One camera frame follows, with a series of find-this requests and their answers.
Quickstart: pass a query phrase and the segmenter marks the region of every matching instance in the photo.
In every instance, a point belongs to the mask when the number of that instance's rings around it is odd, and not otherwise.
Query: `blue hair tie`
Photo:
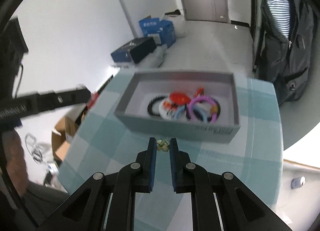
[[[193,109],[194,111],[198,112],[198,113],[201,115],[202,120],[203,120],[204,122],[207,122],[207,121],[208,121],[208,116],[206,115],[206,113],[205,113],[199,106],[194,105],[192,109]],[[177,120],[177,119],[180,117],[180,115],[181,115],[185,110],[186,110],[186,106],[184,106],[184,105],[179,106],[178,109],[177,109],[177,111],[176,111],[175,114],[174,114],[173,119],[174,119],[174,120]]]

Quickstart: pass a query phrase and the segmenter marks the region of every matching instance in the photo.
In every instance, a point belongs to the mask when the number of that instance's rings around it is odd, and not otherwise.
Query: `silver screw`
[[[59,101],[59,103],[63,103],[63,99],[61,96],[58,96],[58,101]]]
[[[130,167],[131,167],[132,169],[136,170],[136,169],[140,168],[140,164],[137,163],[137,162],[134,162],[134,163],[132,163],[132,164],[130,165]]]
[[[193,170],[195,167],[196,167],[196,165],[192,162],[189,162],[186,164],[187,169]]]
[[[223,176],[225,179],[228,179],[228,180],[233,179],[233,174],[230,172],[226,172]]]
[[[103,177],[103,174],[101,172],[96,172],[94,175],[93,175],[93,178],[95,180],[98,180],[98,179],[102,179]]]

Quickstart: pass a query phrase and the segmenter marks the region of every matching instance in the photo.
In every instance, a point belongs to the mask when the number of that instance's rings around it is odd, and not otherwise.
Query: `can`
[[[301,188],[305,183],[306,183],[305,177],[295,178],[291,181],[291,188],[292,189]]]

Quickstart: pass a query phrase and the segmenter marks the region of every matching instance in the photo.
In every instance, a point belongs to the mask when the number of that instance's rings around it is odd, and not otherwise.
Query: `black backpack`
[[[289,4],[289,39],[275,27],[267,0],[261,5],[266,34],[259,79],[273,83],[279,106],[286,101],[298,100],[305,90],[314,35],[314,15],[308,3],[289,0]]]

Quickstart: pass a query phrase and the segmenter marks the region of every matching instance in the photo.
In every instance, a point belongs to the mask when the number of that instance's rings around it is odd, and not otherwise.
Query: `black box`
[[[135,38],[111,53],[115,63],[134,62],[138,64],[156,49],[153,37]]]

